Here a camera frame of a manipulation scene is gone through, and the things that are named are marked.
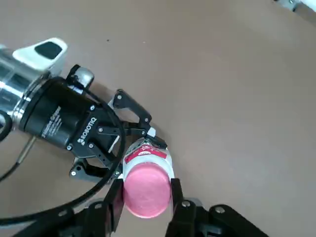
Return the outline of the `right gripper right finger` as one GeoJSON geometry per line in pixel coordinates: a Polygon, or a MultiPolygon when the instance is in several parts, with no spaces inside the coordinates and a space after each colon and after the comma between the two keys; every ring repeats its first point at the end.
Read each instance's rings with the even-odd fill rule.
{"type": "Polygon", "coordinates": [[[171,179],[173,216],[169,237],[266,237],[267,234],[225,204],[206,210],[184,198],[180,180],[171,179]]]}

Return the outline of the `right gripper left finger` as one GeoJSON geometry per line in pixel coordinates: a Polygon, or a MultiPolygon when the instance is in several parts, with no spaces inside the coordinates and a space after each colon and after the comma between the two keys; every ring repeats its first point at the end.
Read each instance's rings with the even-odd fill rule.
{"type": "Polygon", "coordinates": [[[16,237],[109,237],[115,232],[124,206],[123,180],[116,179],[102,201],[80,212],[66,209],[30,224],[16,237]]]}

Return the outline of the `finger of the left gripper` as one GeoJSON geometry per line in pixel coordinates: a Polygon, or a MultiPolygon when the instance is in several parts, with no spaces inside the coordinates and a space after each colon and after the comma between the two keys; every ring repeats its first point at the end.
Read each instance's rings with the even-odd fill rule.
{"type": "Polygon", "coordinates": [[[158,148],[166,148],[166,142],[156,135],[156,130],[150,125],[150,113],[123,89],[115,92],[113,108],[129,109],[139,118],[138,122],[121,122],[127,136],[137,135],[149,140],[158,148]]]}
{"type": "Polygon", "coordinates": [[[97,145],[88,145],[87,148],[88,151],[92,153],[92,157],[75,157],[69,176],[79,180],[98,183],[105,175],[110,174],[110,169],[112,168],[116,157],[112,152],[103,153],[97,145]],[[89,164],[88,159],[92,158],[99,160],[102,167],[89,164]]]}

